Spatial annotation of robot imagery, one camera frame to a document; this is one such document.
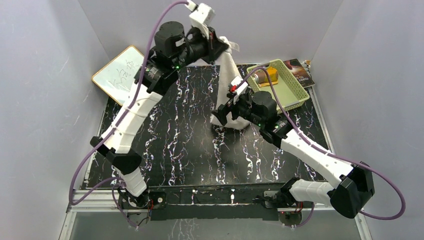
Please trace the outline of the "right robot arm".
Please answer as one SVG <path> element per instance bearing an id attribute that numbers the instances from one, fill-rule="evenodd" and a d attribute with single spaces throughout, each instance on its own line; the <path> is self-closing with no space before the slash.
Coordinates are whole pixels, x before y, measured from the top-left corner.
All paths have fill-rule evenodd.
<path id="1" fill-rule="evenodd" d="M 228 100 L 212 114 L 227 127 L 232 120 L 242 118 L 259 127 L 268 143 L 302 160 L 321 174 L 325 181 L 306 181 L 293 177 L 272 196 L 264 195 L 266 204 L 295 207 L 301 202 L 332 206 L 342 216 L 353 219 L 374 195 L 372 173 L 354 163 L 330 156 L 330 151 L 313 141 L 304 141 L 289 123 L 289 118 L 277 113 L 277 102 L 267 91 L 248 92 L 248 83 L 235 77 L 226 87 Z"/>

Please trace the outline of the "white cloth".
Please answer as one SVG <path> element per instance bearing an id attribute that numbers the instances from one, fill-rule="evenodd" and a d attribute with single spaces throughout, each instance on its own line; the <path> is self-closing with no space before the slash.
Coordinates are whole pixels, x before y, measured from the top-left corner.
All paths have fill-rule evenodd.
<path id="1" fill-rule="evenodd" d="M 237 43 L 229 41 L 225 36 L 220 36 L 220 40 L 222 40 L 225 44 L 227 44 L 228 48 L 219 56 L 219 78 L 218 78 L 218 91 L 217 91 L 217 101 L 215 104 L 215 109 L 217 110 L 220 105 L 224 105 L 228 102 L 229 98 L 227 97 L 227 93 L 229 92 L 229 84 L 236 77 L 241 77 L 241 74 L 234 62 L 232 56 L 232 50 L 239 51 L 240 47 Z M 242 130 L 246 128 L 250 123 L 249 121 L 238 117 L 236 120 L 232 120 L 232 114 L 229 113 L 227 115 L 227 124 L 222 125 L 216 116 L 211 115 L 210 123 L 217 126 L 222 126 L 225 128 Z"/>

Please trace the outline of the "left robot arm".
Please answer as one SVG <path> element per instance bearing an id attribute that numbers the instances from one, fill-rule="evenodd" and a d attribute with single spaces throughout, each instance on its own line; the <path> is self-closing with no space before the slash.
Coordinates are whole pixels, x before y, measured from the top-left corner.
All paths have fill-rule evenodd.
<path id="1" fill-rule="evenodd" d="M 94 149 L 115 167 L 130 193 L 130 202 L 137 208 L 144 208 L 150 200 L 140 170 L 142 158 L 132 150 L 138 130 L 177 81 L 180 69 L 198 60 L 212 65 L 229 47 L 211 27 L 215 12 L 210 6 L 191 0 L 182 0 L 180 4 L 190 10 L 191 29 L 185 32 L 177 21 L 159 19 L 155 23 L 127 100 L 108 129 L 94 139 Z"/>

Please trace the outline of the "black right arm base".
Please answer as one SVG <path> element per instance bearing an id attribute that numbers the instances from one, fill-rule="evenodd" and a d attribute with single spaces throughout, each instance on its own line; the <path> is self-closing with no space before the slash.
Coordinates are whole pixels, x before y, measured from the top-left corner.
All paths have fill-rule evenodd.
<path id="1" fill-rule="evenodd" d="M 289 208 L 289 211 L 281 211 L 279 221 L 283 227 L 298 228 L 304 226 L 310 221 L 314 213 L 315 204 L 310 203 L 311 211 L 303 220 L 302 210 L 304 209 L 304 201 L 297 201 L 290 193 L 290 189 L 295 183 L 300 183 L 299 177 L 293 177 L 287 181 L 279 190 L 267 190 L 262 195 L 257 195 L 261 205 L 266 209 Z"/>

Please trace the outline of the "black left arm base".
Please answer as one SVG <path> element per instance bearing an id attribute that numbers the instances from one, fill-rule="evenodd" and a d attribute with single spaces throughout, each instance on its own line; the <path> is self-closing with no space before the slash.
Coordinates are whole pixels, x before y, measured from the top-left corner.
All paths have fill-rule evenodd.
<path id="1" fill-rule="evenodd" d="M 140 196 L 133 196 L 126 192 L 123 187 L 112 188 L 112 199 L 116 208 L 124 216 L 130 225 L 147 223 L 153 220 L 153 210 L 163 210 L 167 205 L 167 193 L 159 190 L 144 191 Z M 146 216 L 141 220 L 133 222 L 131 215 L 139 215 L 140 212 L 131 212 L 132 210 L 146 210 Z"/>

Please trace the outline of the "yellow brown bear towel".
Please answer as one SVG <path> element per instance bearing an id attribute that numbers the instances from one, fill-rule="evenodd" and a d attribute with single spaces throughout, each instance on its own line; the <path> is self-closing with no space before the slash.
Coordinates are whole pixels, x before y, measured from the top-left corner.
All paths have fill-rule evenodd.
<path id="1" fill-rule="evenodd" d="M 266 68 L 266 71 L 269 74 L 272 84 L 273 85 L 278 84 L 278 80 L 279 80 L 278 70 L 274 67 L 269 66 Z M 267 87 L 270 85 L 267 74 L 263 70 L 257 70 L 251 76 L 253 77 L 254 81 L 256 82 L 259 88 Z"/>

